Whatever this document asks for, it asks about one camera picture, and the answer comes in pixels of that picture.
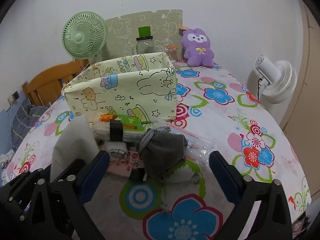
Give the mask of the white cloth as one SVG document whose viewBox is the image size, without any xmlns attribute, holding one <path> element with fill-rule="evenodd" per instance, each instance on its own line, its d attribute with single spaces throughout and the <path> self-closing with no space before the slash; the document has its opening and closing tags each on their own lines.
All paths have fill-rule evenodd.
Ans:
<svg viewBox="0 0 320 240">
<path fill-rule="evenodd" d="M 74 118 L 57 140 L 52 153 L 50 181 L 54 181 L 76 159 L 89 164 L 99 148 L 84 115 Z"/>
</svg>

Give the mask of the pink cat tissue pack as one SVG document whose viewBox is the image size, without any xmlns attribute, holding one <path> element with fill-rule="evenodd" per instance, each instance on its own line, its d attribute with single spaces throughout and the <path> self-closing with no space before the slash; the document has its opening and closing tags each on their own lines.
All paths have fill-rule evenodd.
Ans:
<svg viewBox="0 0 320 240">
<path fill-rule="evenodd" d="M 134 147 L 128 151 L 127 157 L 118 161 L 111 161 L 107 173 L 129 178 L 132 170 L 144 168 L 142 158 Z"/>
</svg>

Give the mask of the white pack black band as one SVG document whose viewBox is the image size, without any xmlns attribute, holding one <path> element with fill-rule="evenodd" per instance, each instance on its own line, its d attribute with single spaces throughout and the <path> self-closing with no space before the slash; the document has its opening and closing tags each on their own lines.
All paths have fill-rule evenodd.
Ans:
<svg viewBox="0 0 320 240">
<path fill-rule="evenodd" d="M 120 121 L 111 121 L 107 128 L 91 129 L 100 149 L 106 151 L 113 161 L 125 159 L 131 147 L 127 144 L 134 144 L 144 134 L 144 131 L 125 130 Z"/>
</svg>

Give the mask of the grey drawstring pouch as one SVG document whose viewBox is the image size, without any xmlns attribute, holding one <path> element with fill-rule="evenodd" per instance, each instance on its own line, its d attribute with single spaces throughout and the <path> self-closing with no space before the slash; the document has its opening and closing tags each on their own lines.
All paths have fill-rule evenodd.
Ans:
<svg viewBox="0 0 320 240">
<path fill-rule="evenodd" d="M 185 152 L 188 140 L 182 134 L 171 133 L 168 126 L 148 128 L 135 142 L 138 155 L 142 158 L 145 172 L 151 178 L 163 184 L 163 213 L 168 213 L 167 187 L 173 185 L 199 184 L 203 178 L 200 172 L 195 172 L 188 179 L 172 181 L 169 173 L 180 164 L 185 163 Z"/>
</svg>

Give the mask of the clear plastic packet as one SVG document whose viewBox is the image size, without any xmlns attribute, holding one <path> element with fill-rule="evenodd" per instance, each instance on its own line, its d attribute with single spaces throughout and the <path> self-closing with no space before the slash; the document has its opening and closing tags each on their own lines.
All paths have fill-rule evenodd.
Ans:
<svg viewBox="0 0 320 240">
<path fill-rule="evenodd" d="M 178 127 L 171 127 L 170 129 L 171 133 L 182 134 L 187 139 L 188 145 L 185 150 L 187 158 L 201 166 L 209 166 L 209 156 L 215 148 L 212 142 Z"/>
</svg>

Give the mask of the blue plaid pillow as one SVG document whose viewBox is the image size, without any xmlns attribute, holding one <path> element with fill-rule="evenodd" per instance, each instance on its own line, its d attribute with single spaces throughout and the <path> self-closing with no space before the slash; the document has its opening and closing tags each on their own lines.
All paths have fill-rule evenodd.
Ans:
<svg viewBox="0 0 320 240">
<path fill-rule="evenodd" d="M 35 106 L 29 99 L 22 102 L 11 124 L 11 149 L 14 152 L 48 108 L 49 106 Z"/>
</svg>

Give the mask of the floral tablecloth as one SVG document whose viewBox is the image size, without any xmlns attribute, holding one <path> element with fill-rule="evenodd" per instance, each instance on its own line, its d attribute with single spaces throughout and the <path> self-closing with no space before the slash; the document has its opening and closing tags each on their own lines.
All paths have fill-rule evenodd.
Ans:
<svg viewBox="0 0 320 240">
<path fill-rule="evenodd" d="M 175 64 L 177 115 L 173 131 L 189 140 L 210 141 L 243 175 L 284 187 L 292 220 L 311 204 L 303 169 L 284 133 L 254 95 L 229 72 Z M 46 167 L 53 147 L 78 112 L 60 97 L 39 117 L 12 161 L 1 172 L 1 183 L 23 171 Z M 113 174 L 104 178 L 88 213 L 107 239 L 212 239 L 233 206 L 227 202 L 210 168 L 202 160 L 186 160 L 170 173 L 173 181 L 201 172 L 197 185 L 170 185 L 167 195 L 154 180 L 135 184 Z"/>
</svg>

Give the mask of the cartoon printed fabric storage box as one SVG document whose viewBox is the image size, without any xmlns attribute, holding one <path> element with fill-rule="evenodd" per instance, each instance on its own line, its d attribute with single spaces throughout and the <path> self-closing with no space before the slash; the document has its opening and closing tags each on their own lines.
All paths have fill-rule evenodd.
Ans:
<svg viewBox="0 0 320 240">
<path fill-rule="evenodd" d="M 141 123 L 176 118 L 175 68 L 166 53 L 148 53 L 95 63 L 62 89 L 75 115 L 133 116 Z"/>
</svg>

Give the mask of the white clip fan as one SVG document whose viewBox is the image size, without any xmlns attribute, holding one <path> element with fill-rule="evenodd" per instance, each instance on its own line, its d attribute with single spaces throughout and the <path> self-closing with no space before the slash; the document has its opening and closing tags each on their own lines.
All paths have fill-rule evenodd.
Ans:
<svg viewBox="0 0 320 240">
<path fill-rule="evenodd" d="M 293 94 L 297 85 L 297 73 L 289 61 L 272 63 L 268 57 L 260 55 L 254 66 L 261 75 L 258 81 L 258 100 L 263 96 L 268 103 L 277 105 Z"/>
</svg>

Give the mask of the glass mason jar mug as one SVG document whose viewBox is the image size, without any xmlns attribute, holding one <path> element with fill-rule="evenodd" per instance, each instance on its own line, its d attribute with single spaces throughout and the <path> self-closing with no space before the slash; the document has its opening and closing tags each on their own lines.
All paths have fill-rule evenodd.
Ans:
<svg viewBox="0 0 320 240">
<path fill-rule="evenodd" d="M 155 52 L 153 36 L 136 38 L 137 44 L 132 47 L 132 55 L 148 54 Z"/>
</svg>

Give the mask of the grey-green cartoon board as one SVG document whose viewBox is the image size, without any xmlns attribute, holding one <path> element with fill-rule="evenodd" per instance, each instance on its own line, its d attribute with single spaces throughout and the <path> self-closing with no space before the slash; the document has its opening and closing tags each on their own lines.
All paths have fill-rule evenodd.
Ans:
<svg viewBox="0 0 320 240">
<path fill-rule="evenodd" d="M 113 59 L 132 55 L 136 45 L 153 40 L 155 52 L 163 52 L 167 47 L 175 47 L 179 59 L 182 58 L 183 11 L 168 9 L 144 11 L 110 18 L 107 27 L 106 44 L 103 46 L 103 59 Z"/>
</svg>

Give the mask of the cotton swab jar orange lid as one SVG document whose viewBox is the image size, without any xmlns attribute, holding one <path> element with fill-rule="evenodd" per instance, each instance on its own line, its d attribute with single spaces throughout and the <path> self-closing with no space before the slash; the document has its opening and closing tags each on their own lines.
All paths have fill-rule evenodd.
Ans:
<svg viewBox="0 0 320 240">
<path fill-rule="evenodd" d="M 165 48 L 165 53 L 168 55 L 171 63 L 177 62 L 177 50 L 178 50 L 178 47 L 176 46 L 167 46 Z"/>
</svg>

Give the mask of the green cup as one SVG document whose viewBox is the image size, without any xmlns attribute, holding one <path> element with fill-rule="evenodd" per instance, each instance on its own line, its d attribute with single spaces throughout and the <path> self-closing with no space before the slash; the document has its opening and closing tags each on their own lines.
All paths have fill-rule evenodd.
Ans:
<svg viewBox="0 0 320 240">
<path fill-rule="evenodd" d="M 139 38 L 150 37 L 151 36 L 151 28 L 150 26 L 143 26 L 138 28 Z"/>
</svg>

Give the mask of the purple plush bunny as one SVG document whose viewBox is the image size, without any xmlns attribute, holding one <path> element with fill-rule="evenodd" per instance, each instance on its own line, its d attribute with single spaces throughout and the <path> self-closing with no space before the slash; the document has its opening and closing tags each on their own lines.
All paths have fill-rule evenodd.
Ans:
<svg viewBox="0 0 320 240">
<path fill-rule="evenodd" d="M 212 67 L 214 65 L 214 52 L 210 48 L 210 39 L 200 29 L 188 29 L 183 31 L 182 47 L 184 59 L 191 67 Z"/>
</svg>

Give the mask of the wall power outlet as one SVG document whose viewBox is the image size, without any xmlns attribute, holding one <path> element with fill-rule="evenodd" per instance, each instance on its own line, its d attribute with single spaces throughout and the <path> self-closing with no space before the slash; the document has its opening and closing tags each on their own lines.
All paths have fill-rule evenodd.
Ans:
<svg viewBox="0 0 320 240">
<path fill-rule="evenodd" d="M 18 91 L 16 91 L 11 96 L 8 97 L 7 101 L 9 105 L 12 106 L 19 98 L 20 98 L 20 95 Z"/>
</svg>

